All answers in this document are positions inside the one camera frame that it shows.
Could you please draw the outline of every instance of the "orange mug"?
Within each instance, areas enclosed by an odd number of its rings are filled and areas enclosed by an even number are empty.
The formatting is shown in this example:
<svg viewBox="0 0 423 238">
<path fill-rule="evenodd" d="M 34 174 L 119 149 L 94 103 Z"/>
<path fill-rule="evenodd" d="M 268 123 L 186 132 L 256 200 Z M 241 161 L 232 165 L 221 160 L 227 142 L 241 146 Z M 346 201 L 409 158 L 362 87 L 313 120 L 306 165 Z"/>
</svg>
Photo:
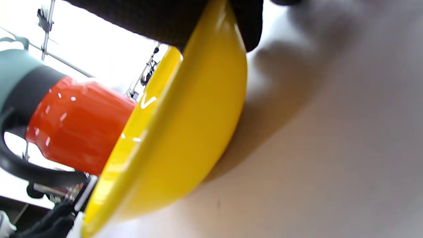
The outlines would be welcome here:
<svg viewBox="0 0 423 238">
<path fill-rule="evenodd" d="M 85 173 L 99 176 L 135 106 L 134 100 L 96 82 L 77 83 L 40 66 L 17 83 L 4 103 L 0 166 L 52 187 L 81 183 Z M 17 157 L 4 142 L 4 132 L 14 128 L 25 128 L 17 134 L 36 144 L 45 158 L 76 171 L 46 169 Z"/>
</svg>

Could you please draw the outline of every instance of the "table surface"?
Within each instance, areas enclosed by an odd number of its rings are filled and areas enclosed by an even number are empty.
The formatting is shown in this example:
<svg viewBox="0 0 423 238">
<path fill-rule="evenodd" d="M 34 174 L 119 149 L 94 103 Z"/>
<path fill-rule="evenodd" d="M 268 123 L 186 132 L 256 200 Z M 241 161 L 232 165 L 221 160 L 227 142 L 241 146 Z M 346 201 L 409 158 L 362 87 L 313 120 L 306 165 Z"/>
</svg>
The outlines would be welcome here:
<svg viewBox="0 0 423 238">
<path fill-rule="evenodd" d="M 188 197 L 113 238 L 423 234 L 423 1 L 265 2 L 239 128 Z"/>
</svg>

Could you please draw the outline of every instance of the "gloved hand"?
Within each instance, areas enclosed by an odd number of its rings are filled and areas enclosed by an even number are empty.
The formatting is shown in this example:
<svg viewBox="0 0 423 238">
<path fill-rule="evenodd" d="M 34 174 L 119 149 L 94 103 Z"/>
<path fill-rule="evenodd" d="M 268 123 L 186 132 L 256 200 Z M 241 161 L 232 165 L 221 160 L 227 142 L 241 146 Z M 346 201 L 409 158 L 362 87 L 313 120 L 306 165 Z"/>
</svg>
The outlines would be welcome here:
<svg viewBox="0 0 423 238">
<path fill-rule="evenodd" d="M 72 212 L 75 212 L 73 205 L 61 202 L 30 229 L 16 232 L 10 238 L 65 238 L 74 225 Z"/>
<path fill-rule="evenodd" d="M 184 49 L 209 0 L 66 0 L 134 33 Z M 301 0 L 272 0 L 292 5 Z M 260 41 L 263 0 L 230 0 L 247 52 Z"/>
</svg>

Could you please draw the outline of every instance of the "yellow bowl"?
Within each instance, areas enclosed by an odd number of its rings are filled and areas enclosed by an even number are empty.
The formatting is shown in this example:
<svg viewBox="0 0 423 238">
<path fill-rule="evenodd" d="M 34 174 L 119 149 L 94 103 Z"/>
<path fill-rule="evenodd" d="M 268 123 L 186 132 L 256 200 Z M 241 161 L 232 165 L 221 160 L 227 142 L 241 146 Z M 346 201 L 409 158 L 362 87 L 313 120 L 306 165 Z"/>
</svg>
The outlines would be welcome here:
<svg viewBox="0 0 423 238">
<path fill-rule="evenodd" d="M 244 104 L 245 48 L 227 0 L 211 0 L 184 51 L 170 47 L 89 201 L 82 235 L 188 194 L 228 145 Z"/>
</svg>

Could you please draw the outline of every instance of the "black handle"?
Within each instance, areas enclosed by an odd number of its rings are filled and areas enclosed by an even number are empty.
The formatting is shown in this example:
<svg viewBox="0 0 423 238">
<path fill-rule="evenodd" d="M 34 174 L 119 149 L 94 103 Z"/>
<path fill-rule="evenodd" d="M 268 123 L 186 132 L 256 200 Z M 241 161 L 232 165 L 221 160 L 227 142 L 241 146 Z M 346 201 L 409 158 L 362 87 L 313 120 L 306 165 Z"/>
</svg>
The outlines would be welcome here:
<svg viewBox="0 0 423 238">
<path fill-rule="evenodd" d="M 18 115 L 13 108 L 6 109 L 0 116 L 0 167 L 14 176 L 49 187 L 65 187 L 83 183 L 83 172 L 66 172 L 43 168 L 17 157 L 6 146 L 4 132 L 15 125 Z"/>
</svg>

